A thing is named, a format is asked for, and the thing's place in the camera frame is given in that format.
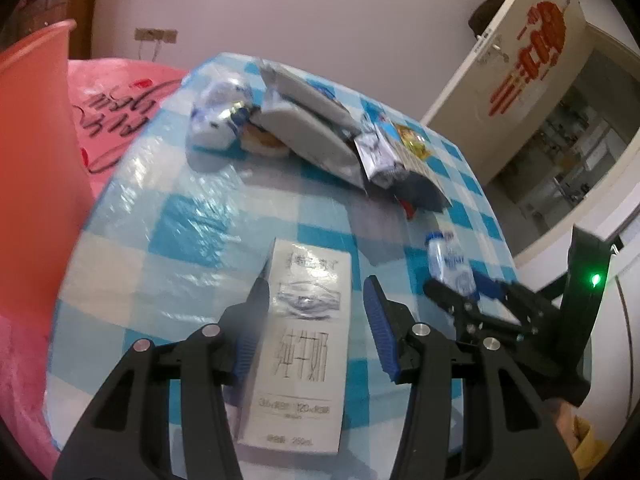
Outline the person's right hand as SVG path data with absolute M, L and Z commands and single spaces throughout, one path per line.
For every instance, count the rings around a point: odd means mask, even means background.
M 575 416 L 573 405 L 563 399 L 552 398 L 544 401 L 554 420 L 555 427 L 559 430 L 567 444 L 572 444 L 577 440 L 575 434 Z

